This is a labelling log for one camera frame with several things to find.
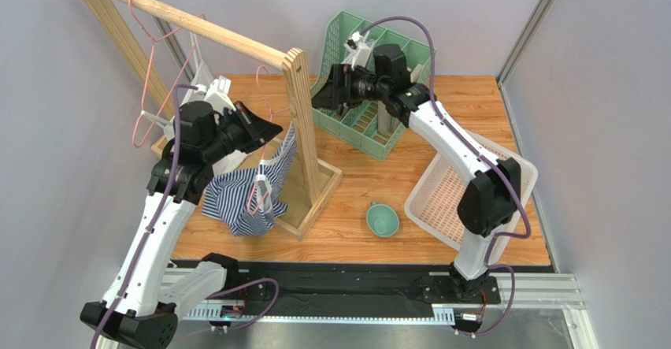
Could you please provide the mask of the blue white striped tank top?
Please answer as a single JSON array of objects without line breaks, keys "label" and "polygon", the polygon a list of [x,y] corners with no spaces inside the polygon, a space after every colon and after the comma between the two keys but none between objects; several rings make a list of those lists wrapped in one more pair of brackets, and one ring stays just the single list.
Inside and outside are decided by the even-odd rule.
[{"label": "blue white striped tank top", "polygon": [[290,125],[275,154],[255,169],[215,176],[204,193],[202,214],[225,223],[234,236],[261,236],[287,212],[279,197],[298,152]]}]

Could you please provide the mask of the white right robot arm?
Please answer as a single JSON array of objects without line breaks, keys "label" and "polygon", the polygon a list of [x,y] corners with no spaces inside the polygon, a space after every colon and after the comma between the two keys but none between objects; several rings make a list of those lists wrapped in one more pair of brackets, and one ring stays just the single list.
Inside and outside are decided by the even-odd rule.
[{"label": "white right robot arm", "polygon": [[332,65],[324,86],[313,96],[318,109],[342,113],[364,101],[382,102],[386,111],[430,143],[462,180],[457,205],[465,228],[448,288],[457,298],[477,294],[490,273],[495,241],[504,235],[521,204],[521,166],[483,148],[449,116],[432,89],[413,82],[406,55],[395,43],[371,47],[347,40],[349,54]]}]

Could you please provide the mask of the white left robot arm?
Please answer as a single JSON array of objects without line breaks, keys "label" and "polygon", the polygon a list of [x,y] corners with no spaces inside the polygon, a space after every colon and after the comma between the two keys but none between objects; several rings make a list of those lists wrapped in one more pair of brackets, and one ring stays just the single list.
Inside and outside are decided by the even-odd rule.
[{"label": "white left robot arm", "polygon": [[187,221],[210,181],[213,164],[240,151],[250,154],[282,132],[241,102],[216,110],[205,101],[176,108],[174,138],[154,165],[144,211],[120,271],[80,320],[94,330],[90,346],[112,341],[134,348],[166,348],[178,324],[198,304],[223,290],[229,258],[204,257],[167,289],[161,283]]}]

